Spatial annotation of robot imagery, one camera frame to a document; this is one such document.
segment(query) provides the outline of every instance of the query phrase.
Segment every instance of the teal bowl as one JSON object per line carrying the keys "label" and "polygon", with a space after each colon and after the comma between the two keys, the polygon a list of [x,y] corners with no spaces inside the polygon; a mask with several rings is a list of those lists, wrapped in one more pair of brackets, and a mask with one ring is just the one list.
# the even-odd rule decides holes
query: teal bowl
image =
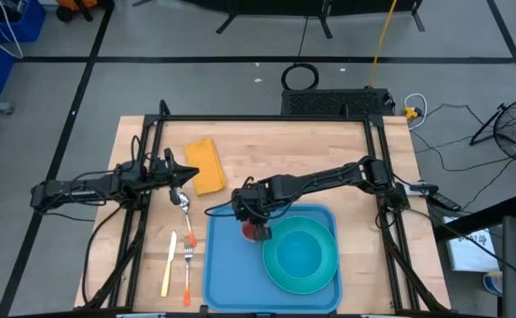
{"label": "teal bowl", "polygon": [[292,216],[272,227],[264,243],[264,267],[279,287],[295,294],[321,290],[338,268],[337,242],[322,224]]}

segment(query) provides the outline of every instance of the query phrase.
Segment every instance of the wooden tabletop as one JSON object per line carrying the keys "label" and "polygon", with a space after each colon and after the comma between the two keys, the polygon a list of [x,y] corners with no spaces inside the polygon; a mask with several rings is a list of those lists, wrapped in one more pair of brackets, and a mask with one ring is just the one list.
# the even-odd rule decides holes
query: wooden tabletop
{"label": "wooden tabletop", "polygon": [[[142,120],[143,117],[120,119],[110,169],[117,163],[130,160],[131,138],[134,134],[140,135]],[[406,120],[402,117],[386,117],[384,122],[394,172],[407,182],[418,180],[419,172]],[[183,146],[202,138],[212,138],[215,142],[227,187],[217,193],[198,197],[191,181],[184,186],[191,201],[191,222],[198,243],[192,260],[191,306],[182,305],[186,221],[179,207],[170,203],[168,189],[163,188],[152,193],[134,311],[199,310],[199,306],[204,304],[202,273],[207,236],[207,217],[203,215],[203,210],[228,201],[232,189],[240,187],[246,177],[253,176],[259,180],[278,173],[299,176],[356,162],[368,153],[362,124],[353,122],[170,121],[164,123],[160,149],[171,148],[176,161],[185,164]],[[410,201],[412,208],[427,213],[423,199],[410,198]],[[355,187],[339,187],[305,195],[298,203],[323,204],[337,219],[343,283],[343,298],[338,312],[392,313],[382,235],[374,224],[374,196]],[[116,206],[113,203],[99,208],[95,226]],[[89,298],[114,269],[124,215],[125,212],[121,212],[107,222],[92,245],[87,273]],[[403,213],[403,218],[414,271],[439,302],[450,307],[429,219],[409,211]],[[160,289],[172,231],[178,234],[178,244],[171,268],[170,293],[167,298],[161,298]],[[403,307],[409,308],[405,277],[399,267],[398,277]],[[128,273],[123,277],[119,304],[124,304],[127,280]],[[76,305],[80,304],[82,299],[78,291]]]}

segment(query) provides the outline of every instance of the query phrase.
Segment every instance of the yellow cable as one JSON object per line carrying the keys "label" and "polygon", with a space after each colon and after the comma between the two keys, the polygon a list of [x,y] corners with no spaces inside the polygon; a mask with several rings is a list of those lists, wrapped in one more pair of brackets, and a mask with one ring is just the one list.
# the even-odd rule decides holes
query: yellow cable
{"label": "yellow cable", "polygon": [[396,8],[396,3],[398,0],[393,0],[391,4],[390,12],[388,13],[388,18],[385,20],[385,25],[383,26],[382,34],[380,35],[380,42],[378,42],[378,49],[376,50],[376,54],[374,55],[374,63],[372,64],[372,77],[370,78],[370,87],[374,87],[374,80],[376,80],[376,66],[378,64],[378,56],[380,55],[380,51],[382,50],[383,39],[385,39],[385,33],[388,31],[388,25],[390,24],[391,14],[393,10]]}

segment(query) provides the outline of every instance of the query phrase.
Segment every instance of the yellow cloth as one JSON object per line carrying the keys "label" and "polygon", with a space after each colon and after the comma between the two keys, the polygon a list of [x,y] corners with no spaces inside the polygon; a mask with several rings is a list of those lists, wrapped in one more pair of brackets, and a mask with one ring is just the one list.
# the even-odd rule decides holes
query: yellow cloth
{"label": "yellow cloth", "polygon": [[226,186],[226,178],[211,138],[190,143],[184,147],[184,151],[187,165],[199,168],[199,173],[193,178],[197,195],[219,191]]}

